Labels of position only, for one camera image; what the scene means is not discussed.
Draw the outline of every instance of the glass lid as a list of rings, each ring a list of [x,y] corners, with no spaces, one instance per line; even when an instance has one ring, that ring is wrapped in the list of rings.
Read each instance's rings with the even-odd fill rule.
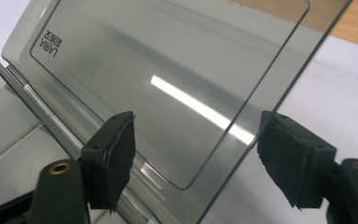
[[[133,111],[137,155],[119,212],[139,203],[129,221],[193,223],[348,3],[34,0],[3,56],[83,144]]]

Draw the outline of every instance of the glass panel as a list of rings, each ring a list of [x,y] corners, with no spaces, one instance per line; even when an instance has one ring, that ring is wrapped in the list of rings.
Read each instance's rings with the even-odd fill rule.
[[[83,143],[134,111],[122,200],[197,222],[348,3],[32,1],[4,57]]]
[[[33,190],[45,165],[67,157],[0,78],[0,205]]]

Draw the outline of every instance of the white surface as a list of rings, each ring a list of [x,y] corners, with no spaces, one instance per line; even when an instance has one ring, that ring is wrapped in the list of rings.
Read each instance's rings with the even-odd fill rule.
[[[0,54],[26,4],[0,0]],[[337,161],[358,158],[358,46],[330,37],[280,111],[337,147]],[[204,223],[326,223],[324,213],[292,209],[253,151]]]

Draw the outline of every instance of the printed logo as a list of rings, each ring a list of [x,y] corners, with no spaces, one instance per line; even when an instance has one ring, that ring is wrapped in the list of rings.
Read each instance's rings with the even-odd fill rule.
[[[52,33],[50,30],[43,35],[40,40],[39,47],[47,52],[53,58],[57,55],[60,45],[62,44],[62,39]]]

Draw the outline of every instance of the black clamp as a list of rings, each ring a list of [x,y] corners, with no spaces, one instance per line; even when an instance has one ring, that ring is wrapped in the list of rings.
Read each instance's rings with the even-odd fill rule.
[[[358,224],[358,160],[338,165],[336,148],[284,115],[264,111],[265,123],[257,152],[289,203],[320,208],[326,198],[329,224]]]

